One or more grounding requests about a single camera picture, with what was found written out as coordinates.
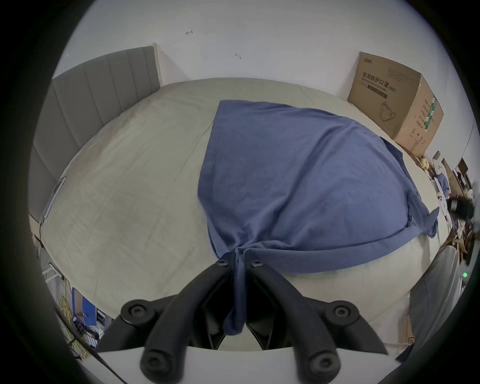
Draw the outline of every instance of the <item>cable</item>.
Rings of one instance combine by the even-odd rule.
[[[65,327],[67,327],[67,329],[73,335],[73,337],[88,351],[88,353],[90,353],[90,355],[92,355],[95,359],[98,360],[100,364],[102,364],[110,372],[112,372],[123,384],[128,384],[105,362],[105,360],[103,360],[103,358],[98,353],[94,351],[94,349],[91,346],[87,344],[85,340],[83,340],[83,338],[78,334],[77,330],[67,321],[67,319],[65,318],[62,311],[57,305],[55,305],[55,312],[57,313],[58,317],[60,318],[62,323],[65,325]]]
[[[73,320],[73,312],[70,309],[68,302],[64,297],[60,297],[59,308],[63,316],[66,318],[69,324],[71,324]],[[79,342],[75,340],[75,338],[73,337],[73,334],[68,329],[65,329],[65,333],[66,333],[65,336],[69,340],[69,343],[72,344],[72,349],[74,349],[75,352],[78,355],[80,355],[83,359],[88,358],[90,356],[90,353]]]

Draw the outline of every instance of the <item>cardboard box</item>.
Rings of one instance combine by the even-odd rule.
[[[416,157],[425,153],[444,116],[421,73],[364,52],[348,101]]]

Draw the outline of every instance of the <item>bed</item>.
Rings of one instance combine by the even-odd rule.
[[[131,299],[178,293],[216,260],[197,184],[220,100],[323,109],[393,143],[347,101],[303,86],[227,78],[160,87],[155,56],[151,47],[116,52],[53,79],[32,149],[29,212],[42,222],[41,241],[72,287],[113,317]],[[122,83],[131,79],[130,91],[118,86],[118,73]],[[72,91],[85,80],[83,93]],[[423,202],[435,209],[429,178],[403,153]],[[351,301],[371,320],[409,292],[447,235],[439,215],[432,239],[420,235],[352,268],[286,277],[304,296]]]

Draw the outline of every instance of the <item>gray fabric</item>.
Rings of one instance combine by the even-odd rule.
[[[32,146],[30,155],[30,169],[28,172],[28,213],[40,222],[43,207],[47,204],[50,192],[56,184],[56,179],[45,166],[38,155],[35,147]]]
[[[415,337],[409,359],[442,326],[460,297],[458,254],[454,247],[442,248],[427,271],[410,291],[408,315]]]
[[[53,85],[48,88],[33,144],[40,159],[57,180],[80,149],[63,118]]]
[[[305,274],[383,257],[437,233],[402,153],[357,121],[313,108],[222,100],[198,182],[212,246],[235,251],[235,306],[246,319],[245,252]]]
[[[107,124],[122,113],[113,78],[112,76],[105,76],[109,72],[110,67],[105,57],[91,60],[88,65],[85,65],[88,85],[102,120],[102,125]]]
[[[129,49],[127,55],[137,90],[137,100],[142,100],[152,93],[144,52],[141,48]]]
[[[117,90],[117,97],[119,98],[121,109],[122,111],[126,111],[138,102],[127,51],[112,53],[107,57],[107,61],[115,89]]]
[[[79,149],[105,124],[160,88],[152,47],[110,53],[52,80],[35,132],[28,210],[40,221],[48,197]]]

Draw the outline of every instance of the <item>yellow cable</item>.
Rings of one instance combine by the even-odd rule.
[[[66,282],[64,281],[64,286],[65,286],[65,292],[67,290],[67,285],[66,285]],[[67,299],[62,296],[60,297],[60,300],[59,300],[59,308],[61,310],[61,312],[63,313],[63,315],[65,316],[65,318],[67,319],[67,321],[71,322],[72,319],[73,319],[73,312],[72,310],[70,309],[69,305],[68,305],[68,302],[67,302]],[[64,329],[64,333],[66,334],[66,337],[68,339],[68,341],[72,341],[73,339],[75,339],[73,337],[73,335],[71,334],[71,332],[62,324],[62,327]],[[90,353],[88,353],[88,351],[78,342],[78,341],[74,341],[72,344],[72,349],[82,358],[82,359],[86,359],[90,356]]]

